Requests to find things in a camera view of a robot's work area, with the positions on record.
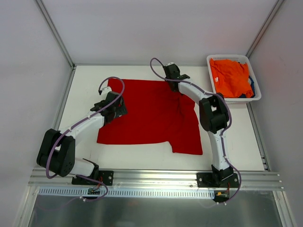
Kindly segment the red polo shirt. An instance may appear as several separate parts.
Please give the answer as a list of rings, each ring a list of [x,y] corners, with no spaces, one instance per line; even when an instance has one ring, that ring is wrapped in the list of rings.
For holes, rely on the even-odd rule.
[[[195,102],[171,91],[165,81],[110,79],[122,92],[127,114],[99,129],[97,143],[139,145],[168,142],[174,153],[202,155]]]

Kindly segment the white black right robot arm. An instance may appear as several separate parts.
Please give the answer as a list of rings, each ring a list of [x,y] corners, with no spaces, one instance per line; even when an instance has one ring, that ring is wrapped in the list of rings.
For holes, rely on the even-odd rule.
[[[202,128],[208,133],[212,149],[212,173],[202,182],[212,187],[223,187],[234,172],[228,160],[226,133],[230,127],[230,110],[224,98],[203,90],[194,84],[191,78],[180,74],[179,67],[170,63],[163,66],[165,80],[173,91],[178,91],[191,98],[199,106],[199,120]]]

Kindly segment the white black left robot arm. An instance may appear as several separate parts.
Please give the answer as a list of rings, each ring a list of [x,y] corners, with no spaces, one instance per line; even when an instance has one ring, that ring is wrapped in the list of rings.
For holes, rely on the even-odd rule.
[[[104,100],[95,103],[88,115],[67,129],[46,131],[36,162],[55,176],[82,175],[87,184],[95,184],[99,179],[98,165],[92,161],[76,157],[76,146],[91,134],[127,114],[124,99],[120,93],[109,91]]]

